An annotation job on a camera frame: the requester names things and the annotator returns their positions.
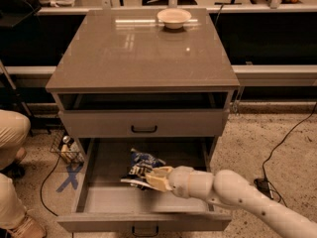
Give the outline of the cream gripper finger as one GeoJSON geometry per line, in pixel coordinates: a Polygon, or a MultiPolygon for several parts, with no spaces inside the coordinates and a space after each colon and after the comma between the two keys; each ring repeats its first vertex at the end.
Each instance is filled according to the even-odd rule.
{"type": "Polygon", "coordinates": [[[171,166],[159,167],[159,168],[154,168],[151,171],[151,175],[154,177],[166,177],[172,171],[173,171],[173,167],[171,166]]]}
{"type": "Polygon", "coordinates": [[[146,174],[147,183],[152,186],[154,189],[159,191],[166,191],[165,187],[165,178],[154,177],[150,174],[146,174]]]}

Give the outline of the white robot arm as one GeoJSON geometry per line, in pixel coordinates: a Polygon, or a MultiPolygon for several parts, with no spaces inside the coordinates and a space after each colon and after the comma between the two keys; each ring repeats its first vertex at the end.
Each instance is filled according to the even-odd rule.
{"type": "Polygon", "coordinates": [[[181,198],[198,198],[220,207],[248,211],[282,238],[317,238],[317,224],[269,199],[239,174],[222,170],[216,175],[191,167],[160,167],[146,173],[156,190],[181,198]]]}

